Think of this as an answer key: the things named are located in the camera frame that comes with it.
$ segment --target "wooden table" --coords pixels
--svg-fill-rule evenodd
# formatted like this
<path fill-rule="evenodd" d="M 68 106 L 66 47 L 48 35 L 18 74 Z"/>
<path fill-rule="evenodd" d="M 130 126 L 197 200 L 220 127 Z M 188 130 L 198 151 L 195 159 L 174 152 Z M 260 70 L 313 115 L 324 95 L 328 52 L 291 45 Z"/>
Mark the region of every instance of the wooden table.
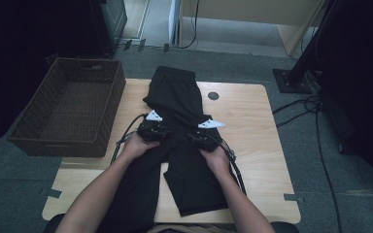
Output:
<path fill-rule="evenodd" d="M 127 79 L 119 103 L 111 139 L 103 158 L 63 158 L 52 189 L 62 191 L 60 198 L 49 197 L 43 218 L 66 213 L 78 194 L 110 164 L 115 142 L 134 117 L 151 111 L 142 101 L 148 93 L 148 80 Z M 259 84 L 198 83 L 203 96 L 204 114 L 211 114 L 226 126 L 220 134 L 234 149 L 249 198 L 270 221 L 297 223 L 301 219 L 293 194 L 287 164 L 265 88 Z M 216 101 L 208 93 L 216 92 Z M 162 164 L 161 173 L 167 170 Z M 229 210 L 180 217 L 168 184 L 161 174 L 155 222 L 232 222 Z"/>
<path fill-rule="evenodd" d="M 183 17 L 195 17 L 196 2 L 197 0 L 173 1 L 180 8 L 180 47 L 183 46 Z M 277 24 L 287 54 L 292 55 L 319 15 L 324 2 L 325 0 L 201 0 L 198 17 Z"/>

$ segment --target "wicker basket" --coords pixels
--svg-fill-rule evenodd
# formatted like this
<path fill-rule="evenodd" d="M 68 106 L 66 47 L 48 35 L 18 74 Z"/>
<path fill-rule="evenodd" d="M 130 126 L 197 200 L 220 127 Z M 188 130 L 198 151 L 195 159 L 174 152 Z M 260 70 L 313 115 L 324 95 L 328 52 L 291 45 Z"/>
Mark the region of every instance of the wicker basket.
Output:
<path fill-rule="evenodd" d="M 125 84 L 119 61 L 58 58 L 8 140 L 29 155 L 102 157 Z"/>

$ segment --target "forearm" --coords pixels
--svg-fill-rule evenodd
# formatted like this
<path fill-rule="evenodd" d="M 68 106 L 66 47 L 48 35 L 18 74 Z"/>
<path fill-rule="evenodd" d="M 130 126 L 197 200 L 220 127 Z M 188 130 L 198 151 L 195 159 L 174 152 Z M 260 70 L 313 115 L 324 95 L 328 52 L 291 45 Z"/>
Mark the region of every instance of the forearm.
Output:
<path fill-rule="evenodd" d="M 131 162 L 123 155 L 121 154 L 108 169 L 80 193 L 56 232 L 95 232 L 97 230 Z"/>
<path fill-rule="evenodd" d="M 217 175 L 238 232 L 274 232 L 268 219 L 241 191 L 229 174 Z"/>

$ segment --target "clothing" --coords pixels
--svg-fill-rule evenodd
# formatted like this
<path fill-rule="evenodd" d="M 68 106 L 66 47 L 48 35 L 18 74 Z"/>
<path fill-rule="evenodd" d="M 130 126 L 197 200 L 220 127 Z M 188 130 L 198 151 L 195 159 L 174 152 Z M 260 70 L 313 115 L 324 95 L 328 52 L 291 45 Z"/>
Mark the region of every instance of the clothing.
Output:
<path fill-rule="evenodd" d="M 169 162 L 164 178 L 181 216 L 227 208 L 220 184 L 187 138 L 210 117 L 203 114 L 195 74 L 158 67 L 144 101 L 172 134 L 129 165 L 98 232 L 146 232 L 153 226 L 162 162 Z"/>

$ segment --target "person's right hand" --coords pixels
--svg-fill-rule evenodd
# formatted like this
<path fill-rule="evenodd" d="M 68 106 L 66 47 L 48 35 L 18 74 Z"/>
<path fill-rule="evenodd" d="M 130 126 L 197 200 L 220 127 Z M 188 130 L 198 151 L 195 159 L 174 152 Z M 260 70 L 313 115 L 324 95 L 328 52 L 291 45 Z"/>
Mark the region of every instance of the person's right hand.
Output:
<path fill-rule="evenodd" d="M 214 175 L 229 174 L 229 160 L 221 147 L 217 147 L 212 152 L 205 150 L 199 151 L 205 157 L 205 160 L 207 160 L 208 167 L 210 167 Z"/>
<path fill-rule="evenodd" d="M 130 161 L 143 155 L 147 150 L 160 145 L 160 142 L 146 142 L 137 132 L 133 132 L 126 140 L 120 156 L 127 156 Z"/>

